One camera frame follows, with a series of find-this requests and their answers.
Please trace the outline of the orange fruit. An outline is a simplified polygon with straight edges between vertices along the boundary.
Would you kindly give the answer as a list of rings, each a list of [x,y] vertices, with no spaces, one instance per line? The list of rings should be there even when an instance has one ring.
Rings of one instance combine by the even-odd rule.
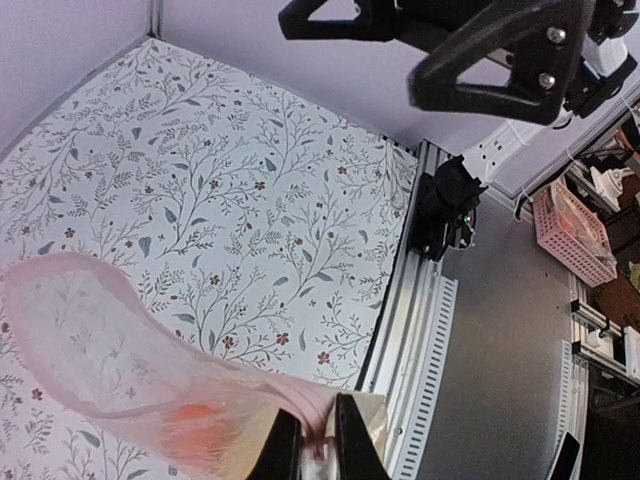
[[[164,420],[162,453],[183,467],[212,473],[234,438],[234,426],[218,407],[191,404]]]

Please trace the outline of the left aluminium frame post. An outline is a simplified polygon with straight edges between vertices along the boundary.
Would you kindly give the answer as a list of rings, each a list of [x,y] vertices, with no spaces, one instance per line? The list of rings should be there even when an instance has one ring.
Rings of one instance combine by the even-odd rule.
[[[163,0],[149,1],[148,30],[147,30],[147,34],[149,37],[157,38],[157,39],[162,38],[163,13],[164,13]]]

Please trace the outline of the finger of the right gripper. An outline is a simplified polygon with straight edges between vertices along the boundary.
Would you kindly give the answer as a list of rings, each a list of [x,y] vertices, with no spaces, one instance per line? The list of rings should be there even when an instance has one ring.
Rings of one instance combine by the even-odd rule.
[[[410,103],[549,125],[587,29],[585,1],[492,1],[413,68]]]
[[[356,40],[388,42],[394,39],[396,16],[392,0],[355,1],[359,13],[351,20],[311,20],[325,0],[290,1],[278,14],[287,40]]]

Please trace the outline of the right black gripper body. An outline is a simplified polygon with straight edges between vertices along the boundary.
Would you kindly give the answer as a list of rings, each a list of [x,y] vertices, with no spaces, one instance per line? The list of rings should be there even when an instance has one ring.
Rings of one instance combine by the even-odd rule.
[[[399,1],[397,40],[433,52],[446,38],[492,1]],[[624,37],[639,19],[633,1],[585,1],[588,29],[575,75],[561,111],[582,118],[609,99],[637,67]]]

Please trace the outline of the clear zip top bag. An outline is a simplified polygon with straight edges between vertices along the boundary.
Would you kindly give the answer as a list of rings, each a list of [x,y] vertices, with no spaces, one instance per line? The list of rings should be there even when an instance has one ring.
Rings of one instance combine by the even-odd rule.
[[[280,410],[302,424],[299,479],[340,479],[338,394],[354,397],[385,468],[383,396],[198,351],[151,315],[118,268],[92,256],[57,253],[7,268],[2,303],[27,369],[56,402],[193,479],[247,479]],[[218,407],[234,426],[212,473],[183,467],[161,450],[164,420],[191,404]]]

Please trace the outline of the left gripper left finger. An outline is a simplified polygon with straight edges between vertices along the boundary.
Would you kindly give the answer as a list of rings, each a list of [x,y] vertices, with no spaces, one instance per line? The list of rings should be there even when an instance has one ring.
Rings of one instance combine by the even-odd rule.
[[[303,441],[301,422],[280,410],[247,480],[298,480]]]

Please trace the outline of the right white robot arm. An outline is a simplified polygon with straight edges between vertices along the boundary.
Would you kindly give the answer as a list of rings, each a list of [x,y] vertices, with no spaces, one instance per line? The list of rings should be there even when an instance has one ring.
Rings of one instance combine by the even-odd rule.
[[[399,41],[424,53],[407,78],[413,107],[505,121],[420,177],[408,245],[431,260],[470,242],[503,161],[546,127],[590,116],[637,67],[625,43],[635,1],[360,1],[350,20],[318,20],[318,8],[288,3],[278,16],[285,38]]]

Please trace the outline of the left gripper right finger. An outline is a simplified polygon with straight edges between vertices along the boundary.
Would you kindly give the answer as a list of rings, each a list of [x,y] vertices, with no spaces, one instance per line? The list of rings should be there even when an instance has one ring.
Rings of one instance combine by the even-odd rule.
[[[389,480],[352,395],[335,402],[335,449],[341,480]]]

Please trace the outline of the front aluminium rail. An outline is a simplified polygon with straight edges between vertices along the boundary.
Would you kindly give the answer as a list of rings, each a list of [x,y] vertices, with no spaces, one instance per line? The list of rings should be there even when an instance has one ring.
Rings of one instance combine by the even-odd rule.
[[[388,475],[416,479],[443,378],[458,282],[410,243],[419,178],[433,174],[449,154],[426,140],[415,150],[391,139],[385,144],[409,157],[415,173],[390,282],[356,388],[386,397]]]

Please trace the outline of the pink perforated background basket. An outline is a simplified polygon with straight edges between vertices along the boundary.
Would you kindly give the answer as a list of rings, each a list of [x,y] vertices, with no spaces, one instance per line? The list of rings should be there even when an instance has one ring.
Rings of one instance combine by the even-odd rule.
[[[590,287],[617,278],[604,225],[564,184],[555,180],[533,197],[539,246]]]

